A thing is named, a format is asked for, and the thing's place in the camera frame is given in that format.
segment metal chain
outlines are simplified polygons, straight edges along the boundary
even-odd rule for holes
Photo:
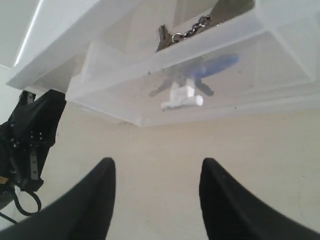
[[[209,15],[204,15],[199,18],[199,21],[195,24],[192,25],[191,30],[185,32],[184,34],[177,32],[172,35],[172,42],[173,43],[178,43],[184,39],[190,38],[196,34],[196,32],[200,28],[205,28],[207,24],[210,22],[210,16]]]

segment keys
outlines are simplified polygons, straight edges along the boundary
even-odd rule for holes
[[[160,35],[160,43],[159,43],[159,46],[156,50],[157,52],[174,44],[172,42],[172,35],[168,32],[166,25],[160,26],[159,35]]]

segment beige wall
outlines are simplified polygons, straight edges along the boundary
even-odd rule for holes
[[[320,111],[143,129],[68,106],[42,175],[43,205],[103,157],[113,157],[117,168],[107,239],[207,239],[198,197],[205,157],[278,211],[320,231]],[[32,210],[30,199],[21,199]]]

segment white ceiling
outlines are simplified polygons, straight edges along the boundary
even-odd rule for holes
[[[0,65],[11,68],[39,0],[0,0]]]

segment black cable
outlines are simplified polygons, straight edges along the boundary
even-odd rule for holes
[[[41,208],[42,208],[42,205],[41,205],[41,200],[40,198],[34,193],[34,192],[28,192],[26,191],[27,194],[29,194],[36,202],[36,205],[38,207],[38,210],[36,212],[27,212],[26,210],[24,210],[22,208],[22,206],[20,205],[20,202],[19,202],[19,199],[18,199],[18,196],[16,194],[16,191],[14,188],[10,188],[8,190],[8,193],[10,193],[13,197],[13,200],[14,200],[14,204],[16,206],[16,208],[18,209],[18,211],[22,214],[22,215],[25,215],[27,217],[30,217],[38,212],[41,211]]]
[[[8,217],[7,215],[0,212],[0,217],[4,218],[5,220],[9,221],[10,223],[17,224],[18,222],[13,220],[11,217]]]

